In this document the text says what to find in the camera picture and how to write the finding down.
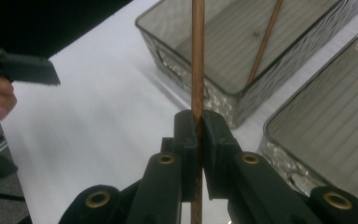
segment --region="wooden stick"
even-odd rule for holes
[[[266,45],[269,42],[269,36],[271,35],[272,28],[274,27],[274,23],[277,20],[278,13],[282,6],[282,2],[283,0],[278,0],[277,4],[275,5],[274,11],[272,12],[271,19],[269,19],[269,24],[266,33],[264,34],[263,41],[261,42],[260,48],[258,49],[258,53],[255,58],[255,63],[252,68],[251,74],[249,75],[248,80],[246,82],[246,86],[252,84],[252,82],[255,79],[255,74],[257,72],[258,66],[260,65],[261,59],[263,58],[264,51],[266,50]]]
[[[193,0],[192,5],[192,90],[191,110],[199,139],[199,161],[196,199],[191,203],[191,224],[202,223],[202,111],[204,93],[204,0]]]

